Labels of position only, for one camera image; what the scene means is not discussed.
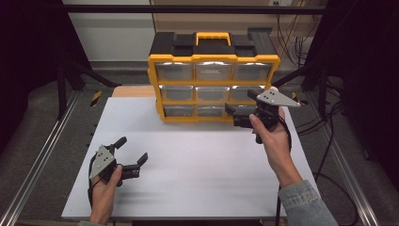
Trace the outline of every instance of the plastic drawer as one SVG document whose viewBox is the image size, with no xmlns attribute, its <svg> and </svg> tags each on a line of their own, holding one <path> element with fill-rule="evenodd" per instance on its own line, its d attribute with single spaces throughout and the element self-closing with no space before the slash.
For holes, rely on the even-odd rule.
<svg viewBox="0 0 399 226">
<path fill-rule="evenodd" d="M 231 101 L 249 101 L 252 100 L 247 96 L 247 91 L 254 89 L 259 93 L 264 91 L 264 86 L 232 86 L 230 100 Z"/>
<path fill-rule="evenodd" d="M 209 61 L 196 64 L 196 80 L 230 80 L 232 64 Z"/>
<path fill-rule="evenodd" d="M 192 117 L 194 115 L 193 105 L 164 105 L 166 117 Z"/>
<path fill-rule="evenodd" d="M 155 64 L 159 80 L 192 80 L 193 64 L 165 62 Z"/>
<path fill-rule="evenodd" d="M 192 101 L 193 86 L 159 86 L 166 101 Z"/>
<path fill-rule="evenodd" d="M 264 81 L 271 67 L 269 63 L 236 63 L 232 80 Z"/>
<path fill-rule="evenodd" d="M 231 105 L 235 109 L 235 114 L 249 115 L 253 114 L 256 105 Z"/>
<path fill-rule="evenodd" d="M 223 117 L 225 115 L 224 105 L 197 105 L 199 117 Z"/>
<path fill-rule="evenodd" d="M 196 87 L 198 102 L 226 102 L 230 87 Z"/>
</svg>

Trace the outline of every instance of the person's left hand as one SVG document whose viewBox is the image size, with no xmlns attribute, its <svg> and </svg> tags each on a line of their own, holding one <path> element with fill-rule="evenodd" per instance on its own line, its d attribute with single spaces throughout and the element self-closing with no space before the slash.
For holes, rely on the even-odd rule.
<svg viewBox="0 0 399 226">
<path fill-rule="evenodd" d="M 114 210 L 115 190 L 122 174 L 122 166 L 118 165 L 112 173 L 111 179 L 106 185 L 96 176 L 91 183 L 93 187 L 93 206 L 90 222 L 106 225 Z"/>
</svg>

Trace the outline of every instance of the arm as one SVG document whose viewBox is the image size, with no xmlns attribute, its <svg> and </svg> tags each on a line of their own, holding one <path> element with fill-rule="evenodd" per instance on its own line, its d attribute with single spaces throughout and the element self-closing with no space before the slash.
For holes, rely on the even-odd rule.
<svg viewBox="0 0 399 226">
<path fill-rule="evenodd" d="M 284 111 L 279 115 L 285 119 Z M 279 197 L 290 225 L 338 225 L 325 203 L 308 181 L 302 180 L 290 154 L 287 133 L 281 124 L 268 131 L 255 116 L 249 116 L 256 134 L 263 142 L 267 159 L 279 180 Z"/>
<path fill-rule="evenodd" d="M 106 225 L 114 210 L 114 199 L 117 183 L 122 174 L 122 166 L 118 165 L 114 170 L 108 184 L 103 183 L 99 176 L 96 176 L 93 184 L 93 206 L 91 209 L 90 222 L 81 221 L 79 226 Z"/>
</svg>

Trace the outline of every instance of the yellow storage organizer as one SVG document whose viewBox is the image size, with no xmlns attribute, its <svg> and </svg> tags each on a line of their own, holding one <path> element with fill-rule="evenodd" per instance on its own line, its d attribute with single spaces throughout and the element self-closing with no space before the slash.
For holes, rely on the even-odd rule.
<svg viewBox="0 0 399 226">
<path fill-rule="evenodd" d="M 253 112 L 248 89 L 269 89 L 279 56 L 265 32 L 158 32 L 149 77 L 162 121 L 231 121 L 224 104 Z"/>
</svg>

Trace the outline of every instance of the hand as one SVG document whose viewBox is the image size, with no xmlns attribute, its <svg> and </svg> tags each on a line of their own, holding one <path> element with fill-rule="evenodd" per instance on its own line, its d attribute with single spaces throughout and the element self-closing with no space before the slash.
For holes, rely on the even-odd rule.
<svg viewBox="0 0 399 226">
<path fill-rule="evenodd" d="M 93 206 L 90 222 L 106 225 L 114 210 L 115 190 L 122 174 L 122 166 L 118 165 L 112 173 L 111 179 L 106 185 L 96 176 L 91 183 L 93 187 Z"/>
<path fill-rule="evenodd" d="M 279 115 L 285 119 L 284 111 L 279 107 Z M 255 115 L 249 115 L 254 132 L 263 142 L 270 167 L 276 173 L 281 187 L 302 181 L 290 154 L 288 135 L 280 123 L 273 131 L 268 131 Z"/>
</svg>

